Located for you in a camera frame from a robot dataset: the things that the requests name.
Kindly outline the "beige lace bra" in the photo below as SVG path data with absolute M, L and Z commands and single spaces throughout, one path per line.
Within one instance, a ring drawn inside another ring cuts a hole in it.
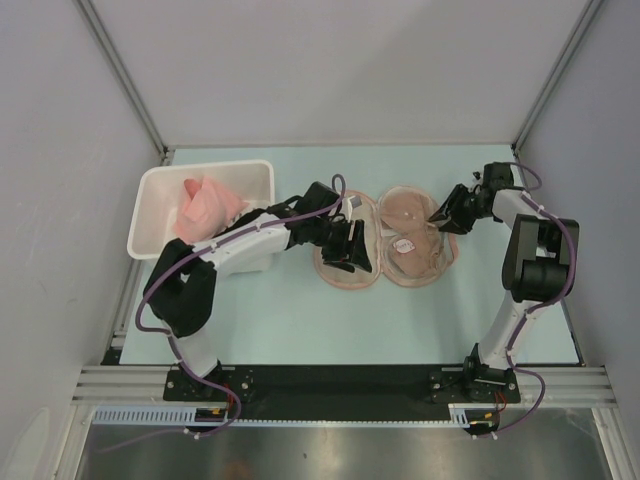
M 383 273 L 393 283 L 418 288 L 437 281 L 459 255 L 456 239 L 429 222 L 437 202 L 416 187 L 395 186 L 378 202 Z

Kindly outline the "floral mesh laundry bag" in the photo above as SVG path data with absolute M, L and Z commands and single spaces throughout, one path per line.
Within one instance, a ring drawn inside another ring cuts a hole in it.
M 364 222 L 364 241 L 372 271 L 353 273 L 332 268 L 322 261 L 321 250 L 313 254 L 317 274 L 329 285 L 343 290 L 372 286 L 381 275 L 405 288 L 430 285 L 442 277 L 459 257 L 456 238 L 440 232 L 429 222 L 439 208 L 425 191 L 394 186 L 374 200 L 349 190 L 347 212 Z

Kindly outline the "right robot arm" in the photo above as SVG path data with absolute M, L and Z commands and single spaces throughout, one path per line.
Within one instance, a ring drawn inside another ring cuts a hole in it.
M 560 219 L 516 184 L 513 163 L 493 162 L 475 173 L 471 187 L 458 184 L 430 217 L 442 233 L 465 235 L 491 218 L 506 225 L 510 239 L 501 282 L 502 304 L 484 338 L 458 372 L 443 370 L 432 382 L 438 403 L 518 400 L 515 356 L 527 330 L 564 299 L 575 281 L 579 225 Z

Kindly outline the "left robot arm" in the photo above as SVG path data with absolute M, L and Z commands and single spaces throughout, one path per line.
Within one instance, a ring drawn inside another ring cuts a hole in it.
M 258 208 L 210 240 L 192 245 L 168 242 L 143 290 L 135 326 L 148 333 L 142 313 L 160 320 L 155 331 L 169 343 L 186 375 L 186 387 L 197 398 L 214 397 L 221 385 L 220 361 L 208 338 L 216 288 L 220 280 L 272 254 L 310 244 L 323 263 L 354 273 L 371 272 L 365 246 L 365 223 L 353 213 L 364 201 L 347 194 L 346 182 L 335 175 L 331 185 L 314 182 L 304 195 Z

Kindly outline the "pink cloth garment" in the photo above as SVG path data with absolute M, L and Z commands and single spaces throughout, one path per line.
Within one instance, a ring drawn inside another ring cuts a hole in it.
M 173 229 L 187 244 L 213 238 L 249 206 L 224 184 L 209 177 L 188 178 L 183 186 L 187 197 L 178 210 Z

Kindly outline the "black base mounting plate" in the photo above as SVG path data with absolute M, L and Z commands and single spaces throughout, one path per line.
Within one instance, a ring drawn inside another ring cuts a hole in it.
M 230 403 L 243 420 L 411 422 L 444 420 L 451 404 L 515 405 L 515 374 L 475 380 L 460 365 L 226 365 L 204 380 L 172 367 L 168 402 Z

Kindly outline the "aluminium frame rail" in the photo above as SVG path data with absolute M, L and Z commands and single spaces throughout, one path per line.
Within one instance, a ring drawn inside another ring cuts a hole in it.
M 603 367 L 528 368 L 545 382 L 543 408 L 615 408 L 617 400 Z M 71 397 L 73 405 L 158 405 L 178 384 L 170 366 L 86 366 Z

